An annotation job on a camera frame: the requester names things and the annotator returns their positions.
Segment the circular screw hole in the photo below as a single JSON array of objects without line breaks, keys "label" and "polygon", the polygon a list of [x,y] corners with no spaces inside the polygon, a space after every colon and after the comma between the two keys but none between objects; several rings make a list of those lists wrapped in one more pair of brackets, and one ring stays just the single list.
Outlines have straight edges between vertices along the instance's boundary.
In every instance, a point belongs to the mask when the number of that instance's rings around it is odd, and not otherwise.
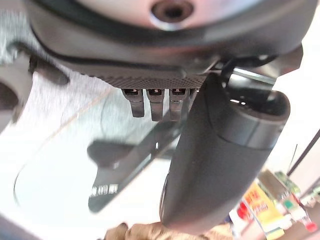
[{"label": "circular screw hole", "polygon": [[185,0],[162,0],[157,2],[151,11],[161,22],[179,23],[191,16],[194,7]]},{"label": "circular screw hole", "polygon": [[170,19],[181,18],[183,13],[184,10],[179,6],[169,7],[164,11],[165,16]]}]

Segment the rubber cap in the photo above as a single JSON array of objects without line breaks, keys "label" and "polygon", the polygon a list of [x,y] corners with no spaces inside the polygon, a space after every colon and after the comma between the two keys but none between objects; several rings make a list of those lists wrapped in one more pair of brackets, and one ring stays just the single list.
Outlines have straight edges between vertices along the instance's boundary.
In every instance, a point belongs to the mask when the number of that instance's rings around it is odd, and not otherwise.
[{"label": "rubber cap", "polygon": [[311,222],[311,223],[307,224],[307,225],[305,226],[305,228],[306,228],[310,233],[313,233],[313,232],[317,231],[318,226],[317,226],[317,224],[315,224],[314,222]]}]

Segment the yellow label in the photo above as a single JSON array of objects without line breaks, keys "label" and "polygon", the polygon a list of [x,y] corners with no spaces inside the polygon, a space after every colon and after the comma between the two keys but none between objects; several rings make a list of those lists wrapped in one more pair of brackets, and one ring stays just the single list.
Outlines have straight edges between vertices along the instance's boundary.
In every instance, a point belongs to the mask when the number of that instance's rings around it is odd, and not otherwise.
[{"label": "yellow label", "polygon": [[265,232],[276,229],[278,227],[277,223],[284,219],[284,216],[276,209],[276,206],[255,182],[245,193],[244,199],[256,215]]}]

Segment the beige fabric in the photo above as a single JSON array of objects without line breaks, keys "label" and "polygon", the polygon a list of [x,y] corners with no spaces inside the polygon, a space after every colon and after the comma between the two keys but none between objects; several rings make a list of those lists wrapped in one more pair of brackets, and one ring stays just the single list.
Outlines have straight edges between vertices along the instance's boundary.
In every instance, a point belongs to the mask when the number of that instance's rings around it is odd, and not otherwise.
[{"label": "beige fabric", "polygon": [[201,236],[193,236],[165,228],[161,223],[135,224],[131,229],[125,223],[106,232],[104,240],[233,240],[230,226],[219,225]]}]

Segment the black plastic housing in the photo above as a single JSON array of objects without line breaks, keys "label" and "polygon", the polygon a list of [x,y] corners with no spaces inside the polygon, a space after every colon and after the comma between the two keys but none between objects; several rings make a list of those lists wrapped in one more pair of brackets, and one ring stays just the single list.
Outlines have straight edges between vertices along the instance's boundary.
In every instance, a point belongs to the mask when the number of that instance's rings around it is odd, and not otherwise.
[{"label": "black plastic housing", "polygon": [[174,32],[116,22],[71,0],[24,3],[36,37],[65,66],[122,89],[192,89],[219,59],[295,49],[317,0],[266,0],[220,22]]},{"label": "black plastic housing", "polygon": [[168,228],[201,234],[221,223],[258,175],[290,115],[281,92],[259,109],[230,102],[208,76],[191,108],[163,189]]}]

